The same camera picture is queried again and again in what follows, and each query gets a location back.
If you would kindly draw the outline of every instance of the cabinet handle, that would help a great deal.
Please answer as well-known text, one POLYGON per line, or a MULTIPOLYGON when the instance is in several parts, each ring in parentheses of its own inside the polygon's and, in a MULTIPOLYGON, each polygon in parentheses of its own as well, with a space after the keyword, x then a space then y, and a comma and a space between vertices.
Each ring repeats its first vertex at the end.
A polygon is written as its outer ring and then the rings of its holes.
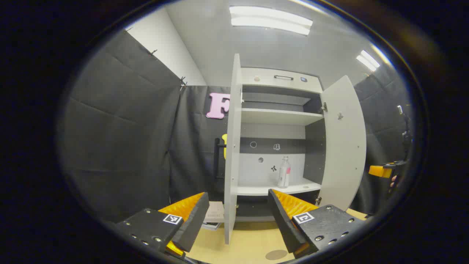
POLYGON ((289 78, 290 80, 293 81, 293 77, 290 77, 290 76, 274 75, 273 77, 274 77, 274 78, 277 78, 277 77, 284 77, 284 78, 289 78))

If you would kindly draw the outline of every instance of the white wall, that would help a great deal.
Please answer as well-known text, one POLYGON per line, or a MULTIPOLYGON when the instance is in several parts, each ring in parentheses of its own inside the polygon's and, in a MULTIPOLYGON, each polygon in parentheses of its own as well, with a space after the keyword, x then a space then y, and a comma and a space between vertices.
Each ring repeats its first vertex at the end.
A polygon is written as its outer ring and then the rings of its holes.
POLYGON ((188 85, 207 85, 165 8, 129 25, 126 30, 188 85))

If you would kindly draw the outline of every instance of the water bottle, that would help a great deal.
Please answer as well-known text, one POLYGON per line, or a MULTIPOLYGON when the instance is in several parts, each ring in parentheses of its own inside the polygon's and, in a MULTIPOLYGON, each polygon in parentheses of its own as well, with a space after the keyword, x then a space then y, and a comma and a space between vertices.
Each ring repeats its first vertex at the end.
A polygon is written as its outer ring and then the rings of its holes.
POLYGON ((280 176, 279 176, 279 188, 287 188, 288 181, 290 180, 290 169, 291 165, 288 162, 288 156, 283 156, 282 165, 280 166, 280 176))

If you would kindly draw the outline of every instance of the white shelf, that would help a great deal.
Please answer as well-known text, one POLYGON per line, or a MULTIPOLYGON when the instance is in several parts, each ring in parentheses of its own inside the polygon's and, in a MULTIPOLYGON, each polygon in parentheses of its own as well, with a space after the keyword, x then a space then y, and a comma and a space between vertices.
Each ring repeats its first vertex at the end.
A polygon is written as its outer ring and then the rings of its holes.
POLYGON ((320 114, 284 110, 242 108, 241 111, 243 123, 309 125, 323 118, 320 114))
POLYGON ((308 179, 301 178, 291 182, 287 188, 271 186, 238 186, 238 195, 245 196, 267 196, 269 189, 275 189, 286 194, 299 194, 321 189, 321 185, 308 179))

